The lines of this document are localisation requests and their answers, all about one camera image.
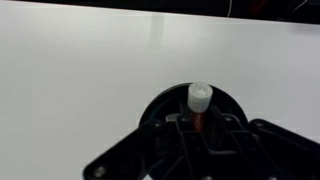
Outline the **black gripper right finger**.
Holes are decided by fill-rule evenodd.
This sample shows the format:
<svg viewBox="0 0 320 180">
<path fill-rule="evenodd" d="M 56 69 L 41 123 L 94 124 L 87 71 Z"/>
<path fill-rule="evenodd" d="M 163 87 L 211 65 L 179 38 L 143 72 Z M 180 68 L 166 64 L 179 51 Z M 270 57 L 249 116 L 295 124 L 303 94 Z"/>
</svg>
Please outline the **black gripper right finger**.
<svg viewBox="0 0 320 180">
<path fill-rule="evenodd" d="M 212 106 L 203 174 L 213 180 L 320 180 L 320 144 L 263 119 Z"/>
</svg>

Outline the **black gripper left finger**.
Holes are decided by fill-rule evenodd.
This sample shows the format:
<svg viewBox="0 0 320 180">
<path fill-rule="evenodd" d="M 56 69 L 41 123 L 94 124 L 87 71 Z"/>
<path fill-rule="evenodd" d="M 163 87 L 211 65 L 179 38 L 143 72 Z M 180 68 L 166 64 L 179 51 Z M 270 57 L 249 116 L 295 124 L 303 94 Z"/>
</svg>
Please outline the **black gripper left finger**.
<svg viewBox="0 0 320 180">
<path fill-rule="evenodd" d="M 83 180 L 195 180 L 182 127 L 192 128 L 191 112 L 174 120 L 150 118 L 89 163 Z"/>
</svg>

